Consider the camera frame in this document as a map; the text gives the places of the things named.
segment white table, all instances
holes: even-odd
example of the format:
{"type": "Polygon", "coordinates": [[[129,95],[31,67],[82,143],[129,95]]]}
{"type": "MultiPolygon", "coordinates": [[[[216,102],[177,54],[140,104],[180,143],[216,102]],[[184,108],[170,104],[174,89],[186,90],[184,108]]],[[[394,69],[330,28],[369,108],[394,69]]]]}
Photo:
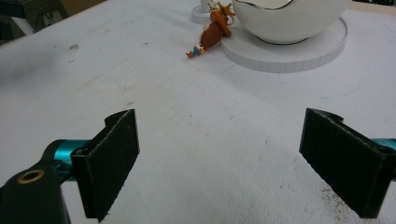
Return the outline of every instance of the white table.
{"type": "MultiPolygon", "coordinates": [[[[60,138],[94,137],[135,108],[141,153],[104,223],[395,223],[359,219],[299,153],[307,107],[368,137],[396,137],[396,17],[347,10],[343,53],[320,68],[267,74],[217,46],[185,53],[196,0],[108,0],[0,47],[0,185],[60,138]]],[[[73,223],[86,219],[63,184],[73,223]]]]}

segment white bowl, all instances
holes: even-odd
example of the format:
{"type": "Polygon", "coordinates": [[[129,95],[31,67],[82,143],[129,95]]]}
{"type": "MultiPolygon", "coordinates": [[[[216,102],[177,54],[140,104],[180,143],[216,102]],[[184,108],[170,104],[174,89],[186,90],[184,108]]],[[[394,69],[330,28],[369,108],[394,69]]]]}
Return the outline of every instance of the white bowl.
{"type": "Polygon", "coordinates": [[[233,0],[233,9],[238,20],[258,38],[273,44],[292,44],[323,31],[340,18],[349,2],[233,0]]]}

